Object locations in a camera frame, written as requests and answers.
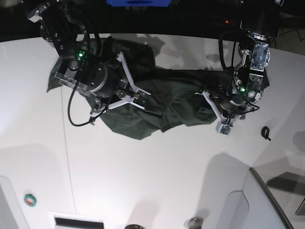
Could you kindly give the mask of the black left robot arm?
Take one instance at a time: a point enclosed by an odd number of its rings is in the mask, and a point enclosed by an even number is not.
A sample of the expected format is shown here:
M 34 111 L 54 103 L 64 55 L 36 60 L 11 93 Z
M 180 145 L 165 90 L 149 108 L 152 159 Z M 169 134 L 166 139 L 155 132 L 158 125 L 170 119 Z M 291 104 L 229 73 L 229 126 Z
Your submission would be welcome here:
M 207 80 L 199 92 L 217 118 L 216 131 L 229 135 L 238 120 L 260 109 L 267 80 L 266 67 L 271 58 L 271 40 L 278 36 L 282 0 L 240 0 L 240 28 L 225 31 L 218 39 L 224 78 Z M 241 60 L 227 67 L 223 39 L 241 35 L 238 50 Z

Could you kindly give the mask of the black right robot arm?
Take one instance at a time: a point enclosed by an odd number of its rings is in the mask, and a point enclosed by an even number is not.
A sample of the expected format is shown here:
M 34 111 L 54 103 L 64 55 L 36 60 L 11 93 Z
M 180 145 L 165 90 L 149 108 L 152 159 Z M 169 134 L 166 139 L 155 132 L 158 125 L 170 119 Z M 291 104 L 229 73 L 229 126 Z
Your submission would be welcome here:
M 135 84 L 127 57 L 114 50 L 112 37 L 101 41 L 76 0 L 23 0 L 27 19 L 40 24 L 41 37 L 58 53 L 59 83 L 94 101 L 91 119 L 131 104 L 144 109 L 150 93 Z

